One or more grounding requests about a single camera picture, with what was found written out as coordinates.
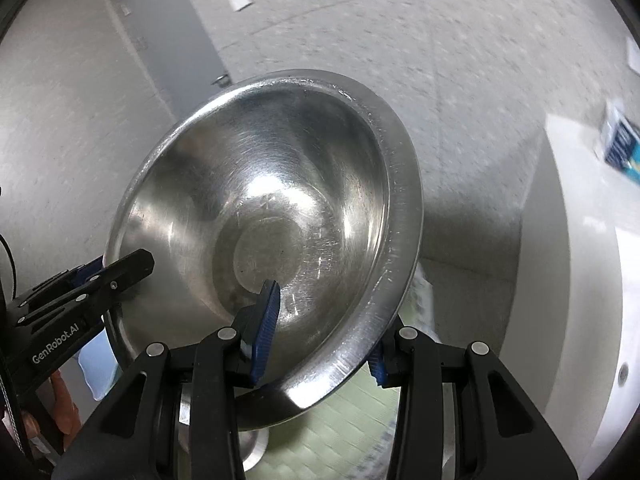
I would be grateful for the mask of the person's left hand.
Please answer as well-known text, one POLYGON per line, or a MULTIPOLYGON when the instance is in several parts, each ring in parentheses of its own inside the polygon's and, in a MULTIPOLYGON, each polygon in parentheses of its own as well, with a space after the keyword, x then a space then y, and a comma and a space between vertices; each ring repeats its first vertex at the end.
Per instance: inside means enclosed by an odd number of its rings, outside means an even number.
POLYGON ((37 393, 30 394, 23 403, 22 417, 26 437, 32 441, 42 436, 37 415, 46 414, 46 419, 54 422, 55 427, 58 428, 58 434, 62 439, 62 451, 66 451, 82 428, 79 410, 60 370, 56 370, 46 381, 46 384, 53 396, 53 404, 50 408, 44 406, 37 393))

